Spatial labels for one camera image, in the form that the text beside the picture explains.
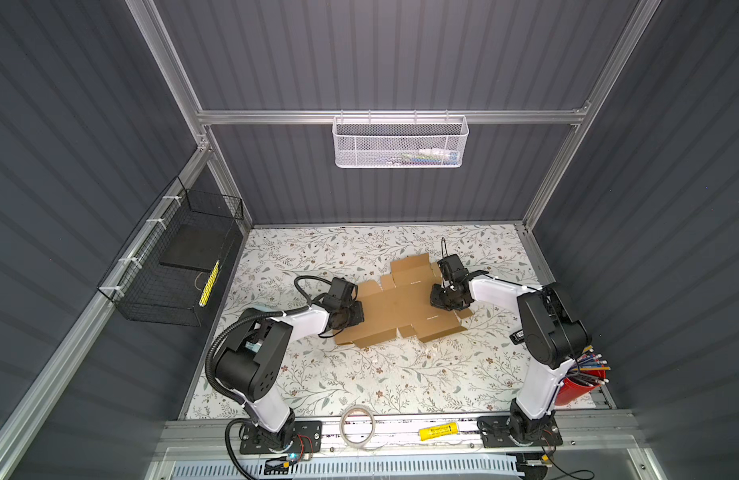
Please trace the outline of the brown cardboard box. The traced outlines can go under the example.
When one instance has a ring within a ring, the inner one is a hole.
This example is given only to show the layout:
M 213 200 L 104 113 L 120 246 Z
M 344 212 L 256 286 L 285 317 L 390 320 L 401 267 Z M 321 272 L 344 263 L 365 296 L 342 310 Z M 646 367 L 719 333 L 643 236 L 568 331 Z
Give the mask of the brown cardboard box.
M 441 282 L 439 268 L 429 254 L 391 262 L 391 273 L 358 286 L 364 321 L 337 334 L 337 345 L 365 348 L 397 337 L 415 337 L 423 343 L 465 331 L 469 309 L 447 311 L 431 305 L 431 288 Z

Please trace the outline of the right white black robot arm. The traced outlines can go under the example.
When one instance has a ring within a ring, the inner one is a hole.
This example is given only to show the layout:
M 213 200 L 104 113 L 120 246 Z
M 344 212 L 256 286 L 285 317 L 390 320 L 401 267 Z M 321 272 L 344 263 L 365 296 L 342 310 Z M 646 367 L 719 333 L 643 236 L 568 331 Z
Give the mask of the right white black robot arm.
M 553 426 L 563 379 L 591 343 L 571 298 L 557 283 L 531 287 L 497 279 L 485 270 L 470 272 L 457 254 L 443 257 L 437 266 L 441 283 L 431 287 L 433 307 L 463 311 L 475 302 L 485 302 L 519 318 L 521 330 L 511 341 L 523 344 L 531 361 L 523 387 L 511 401 L 507 434 L 519 446 L 541 441 L 541 435 Z

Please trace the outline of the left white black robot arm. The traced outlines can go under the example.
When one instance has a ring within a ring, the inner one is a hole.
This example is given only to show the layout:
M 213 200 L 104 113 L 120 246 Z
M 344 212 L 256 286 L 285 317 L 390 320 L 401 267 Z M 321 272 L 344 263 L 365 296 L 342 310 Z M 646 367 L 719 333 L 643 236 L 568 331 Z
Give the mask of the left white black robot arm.
M 358 286 L 343 278 L 297 276 L 305 306 L 249 308 L 221 331 L 204 360 L 204 375 L 220 395 L 242 406 L 257 434 L 274 451 L 295 436 L 295 415 L 275 386 L 287 348 L 302 338 L 331 338 L 364 320 Z

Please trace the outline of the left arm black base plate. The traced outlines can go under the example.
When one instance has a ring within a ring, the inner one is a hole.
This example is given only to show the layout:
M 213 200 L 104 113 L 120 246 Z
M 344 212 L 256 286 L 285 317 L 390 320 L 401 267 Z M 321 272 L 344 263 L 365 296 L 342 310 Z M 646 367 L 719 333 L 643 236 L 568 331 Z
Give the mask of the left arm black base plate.
M 237 438 L 240 454 L 318 453 L 322 436 L 320 421 L 294 420 L 273 433 L 245 420 Z

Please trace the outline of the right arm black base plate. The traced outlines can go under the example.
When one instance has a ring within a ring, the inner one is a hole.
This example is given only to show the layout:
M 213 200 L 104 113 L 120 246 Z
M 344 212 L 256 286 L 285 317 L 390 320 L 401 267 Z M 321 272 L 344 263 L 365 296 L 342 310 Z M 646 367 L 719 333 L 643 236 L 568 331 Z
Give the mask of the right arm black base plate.
M 525 420 L 520 415 L 481 416 L 477 418 L 477 430 L 486 448 L 563 445 L 553 416 L 537 420 Z

